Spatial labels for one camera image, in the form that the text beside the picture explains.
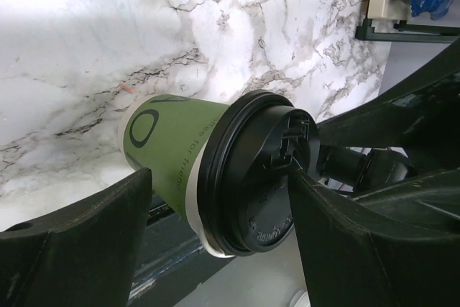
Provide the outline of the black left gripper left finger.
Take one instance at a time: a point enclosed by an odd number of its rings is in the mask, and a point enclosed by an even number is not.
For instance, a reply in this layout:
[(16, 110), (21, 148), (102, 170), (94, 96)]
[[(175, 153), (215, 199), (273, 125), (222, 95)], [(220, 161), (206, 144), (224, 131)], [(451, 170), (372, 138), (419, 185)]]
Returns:
[(2, 306), (125, 306), (152, 200), (142, 168), (1, 233)]

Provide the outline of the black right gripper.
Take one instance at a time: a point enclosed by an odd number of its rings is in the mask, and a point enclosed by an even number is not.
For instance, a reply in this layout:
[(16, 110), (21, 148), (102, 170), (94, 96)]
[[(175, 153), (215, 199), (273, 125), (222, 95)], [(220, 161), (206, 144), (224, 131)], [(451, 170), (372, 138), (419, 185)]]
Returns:
[(377, 98), (321, 122), (318, 131), (323, 146), (317, 171), (323, 178), (365, 192), (416, 176), (401, 152), (372, 148), (364, 154), (348, 147), (458, 140), (459, 42)]

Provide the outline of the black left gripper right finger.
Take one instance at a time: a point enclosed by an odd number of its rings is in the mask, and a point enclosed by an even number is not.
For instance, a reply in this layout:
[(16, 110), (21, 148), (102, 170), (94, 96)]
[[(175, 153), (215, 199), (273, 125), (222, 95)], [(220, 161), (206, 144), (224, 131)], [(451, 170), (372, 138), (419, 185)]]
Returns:
[(347, 198), (303, 171), (289, 197), (312, 306), (457, 306), (459, 172)]

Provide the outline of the green paper cup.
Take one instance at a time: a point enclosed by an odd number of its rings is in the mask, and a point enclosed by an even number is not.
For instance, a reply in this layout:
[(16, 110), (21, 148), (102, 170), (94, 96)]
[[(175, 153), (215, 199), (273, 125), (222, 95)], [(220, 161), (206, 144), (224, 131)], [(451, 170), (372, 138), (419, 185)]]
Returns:
[(118, 143), (135, 170), (149, 168), (152, 189), (198, 235), (214, 257), (227, 258), (203, 227), (198, 171), (203, 151), (228, 105), (163, 94), (143, 96), (121, 118)]

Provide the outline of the black plastic cup lid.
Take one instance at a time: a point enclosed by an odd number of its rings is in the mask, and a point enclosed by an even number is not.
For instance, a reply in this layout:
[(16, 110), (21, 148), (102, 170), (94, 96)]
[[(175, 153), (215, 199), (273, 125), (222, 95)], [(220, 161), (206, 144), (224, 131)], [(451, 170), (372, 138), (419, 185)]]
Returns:
[(198, 171), (205, 233), (226, 255), (280, 245), (293, 229), (289, 174), (316, 174), (320, 140), (305, 110), (270, 91), (251, 91), (225, 110)]

